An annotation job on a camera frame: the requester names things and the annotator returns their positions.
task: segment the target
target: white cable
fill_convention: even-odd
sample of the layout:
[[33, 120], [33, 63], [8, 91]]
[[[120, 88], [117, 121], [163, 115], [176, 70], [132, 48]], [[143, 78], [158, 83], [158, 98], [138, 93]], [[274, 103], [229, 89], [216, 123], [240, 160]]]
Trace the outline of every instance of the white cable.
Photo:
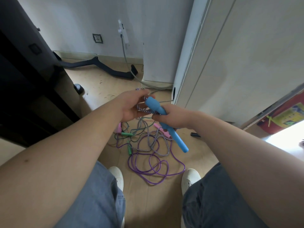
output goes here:
[[170, 88], [172, 89], [173, 85], [170, 85], [170, 86], [167, 86], [167, 87], [156, 87], [156, 86], [153, 86], [153, 85], [150, 85], [150, 84], [146, 84], [146, 83], [142, 82], [141, 80], [139, 80], [139, 79], [135, 76], [135, 74], [132, 72], [132, 70], [129, 68], [129, 66], [128, 66], [128, 62], [127, 62], [127, 58], [126, 58], [126, 54], [125, 54], [125, 47], [124, 47], [124, 44], [123, 44], [123, 43], [124, 43], [124, 42], [123, 42], [123, 35], [121, 34], [120, 37], [121, 37], [121, 44], [122, 44], [122, 46], [123, 46], [123, 53], [124, 53], [126, 65], [127, 65], [128, 69], [129, 69], [129, 71], [131, 72], [131, 74], [132, 74], [132, 75], [133, 75], [141, 84], [143, 84], [143, 85], [145, 85], [145, 86], [148, 86], [148, 87], [150, 87], [150, 88], [157, 89], [157, 90], [166, 90], [166, 89], [170, 89]]

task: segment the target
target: wall socket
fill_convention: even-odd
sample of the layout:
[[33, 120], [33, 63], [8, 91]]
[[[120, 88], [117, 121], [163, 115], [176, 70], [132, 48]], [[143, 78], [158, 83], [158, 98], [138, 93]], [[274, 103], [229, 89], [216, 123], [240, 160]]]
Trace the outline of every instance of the wall socket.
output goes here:
[[103, 44], [103, 40], [100, 34], [93, 34], [93, 39], [95, 43]]

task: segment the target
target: baseboard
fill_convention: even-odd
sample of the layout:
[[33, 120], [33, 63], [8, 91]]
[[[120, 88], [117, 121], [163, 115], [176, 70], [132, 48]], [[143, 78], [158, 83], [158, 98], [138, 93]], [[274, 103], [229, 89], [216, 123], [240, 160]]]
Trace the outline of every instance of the baseboard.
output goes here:
[[[158, 87], [158, 88], [164, 88], [164, 87], [168, 87], [166, 89], [168, 90], [172, 90], [172, 87], [173, 87], [173, 83], [168, 83], [168, 82], [159, 82], [159, 81], [146, 81], [144, 79], [141, 80], [143, 83], [146, 83], [146, 84], [150, 84], [152, 86], [155, 86], [155, 87]], [[149, 88], [148, 86], [144, 85], [144, 84], [141, 84], [142, 88]]]
[[[66, 52], [66, 51], [56, 51], [53, 50], [56, 54], [58, 54], [61, 58], [70, 58], [70, 59], [79, 59], [79, 60], [90, 60], [95, 56], [98, 56], [99, 61], [115, 61], [115, 62], [121, 62], [125, 63], [124, 57], [112, 57], [112, 56], [104, 56], [94, 53], [77, 53], [77, 52]], [[127, 57], [127, 61], [129, 64], [138, 64], [143, 65], [143, 59], [142, 58], [132, 58]]]

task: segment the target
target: blue jump rope handle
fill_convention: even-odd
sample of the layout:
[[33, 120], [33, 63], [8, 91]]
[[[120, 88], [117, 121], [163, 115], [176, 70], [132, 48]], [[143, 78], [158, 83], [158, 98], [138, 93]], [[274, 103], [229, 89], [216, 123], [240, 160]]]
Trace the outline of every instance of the blue jump rope handle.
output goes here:
[[[164, 108], [162, 108], [161, 105], [160, 105], [160, 103], [157, 100], [155, 100], [153, 97], [148, 97], [147, 100], [145, 101], [145, 103], [146, 103], [146, 106], [149, 107], [151, 110], [157, 111], [161, 115], [167, 115], [167, 113], [164, 110]], [[184, 153], [187, 153], [189, 151], [189, 149], [186, 146], [186, 144], [183, 142], [183, 140], [179, 137], [179, 135], [177, 134], [177, 132], [171, 126], [168, 126], [165, 123], [160, 123], [160, 124], [163, 127], [163, 129], [168, 130], [169, 134], [176, 141], [176, 143], [181, 148], [181, 150]]]

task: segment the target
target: forearm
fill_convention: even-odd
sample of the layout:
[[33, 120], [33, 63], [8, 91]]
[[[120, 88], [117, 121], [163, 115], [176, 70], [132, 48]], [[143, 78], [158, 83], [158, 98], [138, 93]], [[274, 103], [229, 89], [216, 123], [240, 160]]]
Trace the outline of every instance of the forearm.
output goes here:
[[119, 107], [103, 105], [0, 167], [0, 227], [55, 225], [120, 122]]
[[222, 120], [193, 112], [190, 127], [270, 227], [303, 227], [303, 162]]

